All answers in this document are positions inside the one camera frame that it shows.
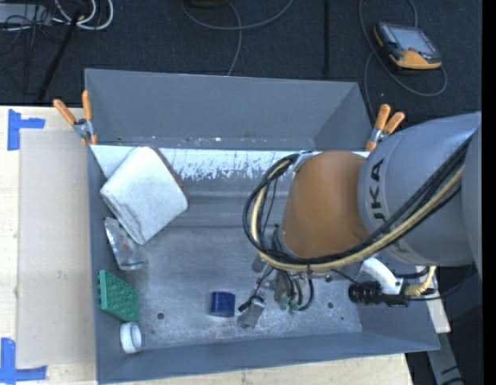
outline white cable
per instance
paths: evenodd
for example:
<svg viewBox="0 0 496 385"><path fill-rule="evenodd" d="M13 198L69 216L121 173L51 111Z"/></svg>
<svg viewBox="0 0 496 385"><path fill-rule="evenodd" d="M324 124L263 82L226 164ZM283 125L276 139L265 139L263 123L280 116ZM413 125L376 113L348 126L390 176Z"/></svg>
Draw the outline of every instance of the white cable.
<svg viewBox="0 0 496 385"><path fill-rule="evenodd" d="M59 12L63 15L63 17L68 22L71 22L71 17L66 13L66 11L64 11L63 7L60 5L58 0L54 0L54 3L57 6ZM114 4L112 3L112 0L107 0L107 5L109 6L109 12L110 12L109 18L107 19L107 21L104 24L102 24L100 26L87 26L85 24L85 23L89 22L90 20L92 20L96 14L96 1L91 0L91 3L93 5L93 11L92 11L91 15L88 18L85 18L84 20L77 22L77 27L81 28L83 30L90 30L90 31L103 30L103 29L109 27L112 23L112 19L114 18ZM60 20L58 18L54 18L54 20L56 22L64 22L63 20Z"/></svg>

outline black cable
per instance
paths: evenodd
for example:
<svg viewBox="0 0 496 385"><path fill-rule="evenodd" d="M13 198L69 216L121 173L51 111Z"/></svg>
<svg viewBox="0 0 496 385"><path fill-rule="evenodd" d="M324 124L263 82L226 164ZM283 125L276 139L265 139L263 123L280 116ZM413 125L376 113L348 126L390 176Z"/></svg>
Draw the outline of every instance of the black cable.
<svg viewBox="0 0 496 385"><path fill-rule="evenodd" d="M315 290L313 288L313 281L311 278L308 279L308 288L309 288L309 294L308 294L308 302L304 304L299 311L304 311L307 310L313 303L313 299L315 297Z"/></svg>
<svg viewBox="0 0 496 385"><path fill-rule="evenodd" d="M260 277L260 278L258 279L258 283L257 283L257 285L256 285L255 290L253 291L253 294L251 294L251 295L249 296L249 298L246 300L246 302L244 302L243 304L241 304L241 305L239 306L239 308L237 308L237 310L238 310L239 312L242 312L242 311L244 311L246 308L248 308L248 307L251 305L251 302L252 302L252 300L253 300L254 298L259 298L262 302L264 301L264 299L263 299L263 298L261 298L261 297L259 297L259 296L258 296L258 290L259 290L259 289L260 289L260 287L262 286L262 282L264 281L264 279L265 279L265 278L267 278L267 277L269 276L269 274L270 274L272 271L274 271L274 268L272 268L272 267L271 267L271 269L270 269L267 273L265 273L265 275L264 275L263 277Z"/></svg>
<svg viewBox="0 0 496 385"><path fill-rule="evenodd" d="M303 303L303 290L301 289L301 284L299 282L299 278L294 279L294 285L296 286L296 291L297 291L297 302L296 304L301 306Z"/></svg>
<svg viewBox="0 0 496 385"><path fill-rule="evenodd" d="M272 185L272 197L271 197L271 204L269 205L269 210L267 211L267 214L265 216L265 223L264 223L264 227L262 228L262 234L261 235L265 235L265 230L267 228L267 223L269 221L269 216L271 215L271 211L272 211L272 206L274 205L274 200L275 200L275 197L276 197L276 187L278 185L278 178L277 177L275 180L274 180L274 183Z"/></svg>
<svg viewBox="0 0 496 385"><path fill-rule="evenodd" d="M284 280L287 296L291 298L291 300L294 299L294 294L296 293L296 291L294 290L294 283L292 282L290 275L288 275L287 271L282 271L280 269L278 270L278 274Z"/></svg>

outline gray tray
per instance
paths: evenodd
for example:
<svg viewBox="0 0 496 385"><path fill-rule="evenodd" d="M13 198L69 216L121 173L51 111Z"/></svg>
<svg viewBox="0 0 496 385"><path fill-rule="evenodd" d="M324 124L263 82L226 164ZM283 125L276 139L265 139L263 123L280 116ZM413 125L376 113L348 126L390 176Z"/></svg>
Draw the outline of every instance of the gray tray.
<svg viewBox="0 0 496 385"><path fill-rule="evenodd" d="M111 216L99 197L106 173L88 148L99 383L439 348L424 302L407 308L353 304L349 282L341 278L317 281L313 306L298 315L269 299L255 329L207 314L212 291L233 292L238 306L254 288L256 252L241 215L270 163L303 149L364 149L371 127L355 83L87 69L85 86L100 147L115 150L108 156L150 144L193 157L174 167L189 191L190 209L143 247L146 269L123 272L103 228L103 218ZM275 222L290 180L285 174L279 182ZM123 352L122 322L99 308L99 270L137 289L143 331L138 354Z"/></svg>

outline wooden table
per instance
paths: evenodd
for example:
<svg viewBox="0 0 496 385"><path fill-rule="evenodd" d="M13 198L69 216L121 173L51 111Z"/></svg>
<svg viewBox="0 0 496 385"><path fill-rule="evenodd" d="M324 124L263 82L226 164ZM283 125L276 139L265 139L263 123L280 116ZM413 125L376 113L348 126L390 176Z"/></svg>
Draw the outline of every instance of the wooden table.
<svg viewBox="0 0 496 385"><path fill-rule="evenodd" d="M0 106L0 338L16 340L17 281L18 281L18 204L19 204L19 156L20 150L7 151L7 115L11 107ZM72 131L72 128L52 107L12 107L22 118L45 119L43 131ZM78 118L82 109L71 109ZM75 141L75 147L81 146ZM449 329L445 315L438 309L433 312L440 321L439 332ZM35 383L95 383L94 362L62 365L48 364L46 380ZM384 355L370 358L336 360L323 363L307 363L289 367L275 367L249 371L224 372L183 378L158 379L149 383L191 384L276 384L334 383L349 385L410 385L413 383L405 356Z"/></svg>

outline green sponge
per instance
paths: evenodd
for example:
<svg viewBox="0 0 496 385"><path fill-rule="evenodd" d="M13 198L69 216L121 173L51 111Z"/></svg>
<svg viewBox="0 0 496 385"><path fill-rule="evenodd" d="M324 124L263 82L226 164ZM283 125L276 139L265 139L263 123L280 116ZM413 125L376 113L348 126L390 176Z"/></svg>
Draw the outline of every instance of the green sponge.
<svg viewBox="0 0 496 385"><path fill-rule="evenodd" d="M104 269L98 275L100 309L124 322L139 322L137 291L133 286Z"/></svg>

